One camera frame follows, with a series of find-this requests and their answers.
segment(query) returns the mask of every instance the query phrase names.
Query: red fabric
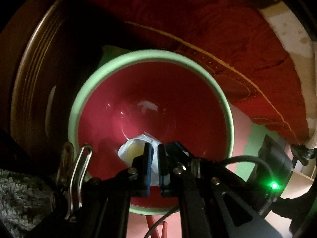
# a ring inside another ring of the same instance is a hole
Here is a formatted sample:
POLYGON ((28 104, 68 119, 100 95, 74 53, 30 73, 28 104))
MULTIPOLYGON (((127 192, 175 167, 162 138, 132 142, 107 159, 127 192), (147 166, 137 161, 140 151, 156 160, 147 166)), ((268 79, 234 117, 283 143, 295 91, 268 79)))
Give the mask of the red fabric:
POLYGON ((229 101, 255 123, 266 124, 290 144, 303 144, 307 139, 305 104, 293 62, 265 19, 246 0, 91 1, 120 20, 172 34, 223 60, 241 74, 184 42, 126 24, 157 49, 199 63, 218 81, 229 101))

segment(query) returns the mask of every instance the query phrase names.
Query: gray carpet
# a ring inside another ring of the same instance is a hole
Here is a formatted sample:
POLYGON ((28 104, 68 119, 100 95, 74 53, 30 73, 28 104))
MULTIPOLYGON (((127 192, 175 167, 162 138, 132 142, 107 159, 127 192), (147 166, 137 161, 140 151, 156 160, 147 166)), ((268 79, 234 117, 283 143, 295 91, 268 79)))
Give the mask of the gray carpet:
POLYGON ((0 219, 13 237, 23 238, 51 212, 51 193, 37 177, 0 169, 0 219))

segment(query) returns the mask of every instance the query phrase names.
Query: yellow seam stitching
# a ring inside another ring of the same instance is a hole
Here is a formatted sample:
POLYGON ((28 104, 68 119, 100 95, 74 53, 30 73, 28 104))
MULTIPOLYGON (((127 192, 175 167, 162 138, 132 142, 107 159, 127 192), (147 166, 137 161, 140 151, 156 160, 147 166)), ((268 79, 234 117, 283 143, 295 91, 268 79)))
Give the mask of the yellow seam stitching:
POLYGON ((265 94, 260 90, 260 88, 255 84, 253 83, 249 78, 247 78, 246 76, 244 76, 241 72, 239 72, 238 70, 234 69, 232 66, 230 66, 228 63, 225 63, 224 61, 220 60, 219 58, 215 57, 214 55, 212 55, 211 53, 199 48, 199 47, 196 47, 195 45, 191 44, 191 43, 188 43, 186 42, 185 40, 183 39, 180 39, 179 37, 177 36, 174 36, 172 34, 169 34, 167 32, 164 32, 162 30, 159 30, 159 29, 156 29, 156 28, 151 28, 151 27, 148 27, 148 26, 145 26, 145 25, 141 25, 141 24, 138 24, 138 23, 135 23, 135 22, 131 22, 131 21, 124 21, 125 23, 127 24, 130 24, 130 25, 133 25, 133 26, 136 26, 136 27, 140 27, 140 28, 145 28, 145 29, 148 29, 148 30, 151 30, 151 31, 154 31, 154 32, 157 32, 161 35, 164 35, 164 36, 167 36, 167 37, 170 37, 196 51, 199 51, 205 55, 208 55, 209 57, 211 57, 212 59, 214 59, 216 62, 218 62, 219 64, 221 64, 222 66, 232 70, 233 72, 237 73, 238 75, 240 75, 242 78, 244 78, 247 82, 249 82, 252 86, 254 86, 260 93, 261 95, 264 97, 264 99, 271 105, 271 107, 276 111, 276 113, 281 117, 282 121, 287 124, 289 130, 293 133, 294 135, 294 138, 296 140, 296 142, 299 144, 298 140, 297 140, 297 137, 295 135, 295 133, 293 132, 291 126, 289 125, 288 122, 286 122, 284 120, 284 117, 281 115, 281 113, 275 108, 275 106, 270 102, 270 100, 265 96, 265 94))
POLYGON ((270 123, 267 123, 267 124, 276 124, 276 123, 280 123, 278 121, 272 121, 270 119, 267 119, 267 118, 263 118, 263 117, 252 117, 251 120, 266 120, 266 121, 270 121, 270 123))
MULTIPOLYGON (((191 54, 186 53, 186 52, 181 51, 181 50, 176 50, 175 53, 177 53, 177 52, 180 52, 180 53, 182 53, 182 54, 186 54, 186 55, 192 56, 191 54)), ((214 74, 216 73, 213 69, 211 69, 207 64, 205 64, 203 61, 199 60, 198 58, 194 58, 193 60, 197 60, 197 61, 201 62, 201 63, 204 64, 208 69, 210 69, 214 74)))
POLYGON ((250 95, 251 95, 251 90, 248 88, 247 85, 241 83, 240 81, 238 81, 238 80, 236 80, 236 79, 234 79, 234 78, 232 78, 232 77, 230 77, 230 76, 227 76, 227 75, 225 75, 225 74, 222 74, 222 73, 217 74, 216 76, 224 76, 224 77, 227 77, 227 78, 229 78, 229 79, 231 79, 231 80, 233 80, 233 81, 235 81, 235 82, 237 82, 237 83, 239 83, 239 84, 241 84, 242 86, 245 86, 245 87, 247 88, 247 90, 249 91, 249 94, 248 94, 245 98, 243 98, 243 99, 235 100, 236 102, 241 102, 241 101, 247 99, 248 97, 250 97, 250 95))

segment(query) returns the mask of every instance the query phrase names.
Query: black wire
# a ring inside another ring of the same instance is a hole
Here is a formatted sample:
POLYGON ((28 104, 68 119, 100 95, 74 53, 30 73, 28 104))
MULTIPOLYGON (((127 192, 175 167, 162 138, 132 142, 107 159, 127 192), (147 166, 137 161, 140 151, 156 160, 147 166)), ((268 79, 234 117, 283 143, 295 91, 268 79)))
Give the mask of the black wire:
POLYGON ((173 207, 169 212, 167 212, 164 216, 162 216, 159 220, 155 222, 154 225, 149 229, 149 231, 145 234, 144 238, 149 238, 151 235, 151 232, 158 227, 160 223, 162 223, 167 217, 169 217, 171 214, 175 213, 177 210, 179 210, 179 206, 173 207))
POLYGON ((0 237, 1 238, 13 238, 13 235, 5 227, 4 223, 0 219, 0 237))
MULTIPOLYGON (((259 157, 247 156, 247 155, 234 156, 234 157, 230 157, 230 158, 226 158, 226 159, 222 160, 221 162, 219 162, 219 164, 226 166, 226 165, 230 165, 233 163, 239 163, 239 162, 250 162, 250 163, 257 164, 257 165, 262 165, 267 170, 268 174, 271 177, 271 180, 275 181, 275 177, 274 177, 274 174, 273 174, 271 167, 268 165, 267 162, 265 162, 264 160, 262 160, 259 157)), ((270 196, 268 197, 270 200, 273 198, 274 193, 275 192, 273 191, 273 189, 271 189, 270 196)))

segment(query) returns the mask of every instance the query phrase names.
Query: pink floor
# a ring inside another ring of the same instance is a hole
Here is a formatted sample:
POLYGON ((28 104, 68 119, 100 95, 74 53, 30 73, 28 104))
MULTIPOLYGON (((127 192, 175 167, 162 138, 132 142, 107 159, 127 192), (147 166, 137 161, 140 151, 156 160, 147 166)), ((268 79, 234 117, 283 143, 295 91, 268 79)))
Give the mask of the pink floor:
MULTIPOLYGON (((231 106, 232 116, 234 120, 235 141, 233 148, 233 156, 242 155, 245 145, 248 143, 250 135, 251 120, 248 116, 242 113, 239 109, 231 106)), ((230 170, 235 171, 236 166, 231 165, 230 170)), ((181 238, 180 214, 174 213, 166 219, 168 223, 167 237, 181 238)), ((127 238, 143 238, 148 231, 148 226, 144 215, 129 214, 127 238)), ((162 226, 158 227, 159 234, 162 233, 162 226)))

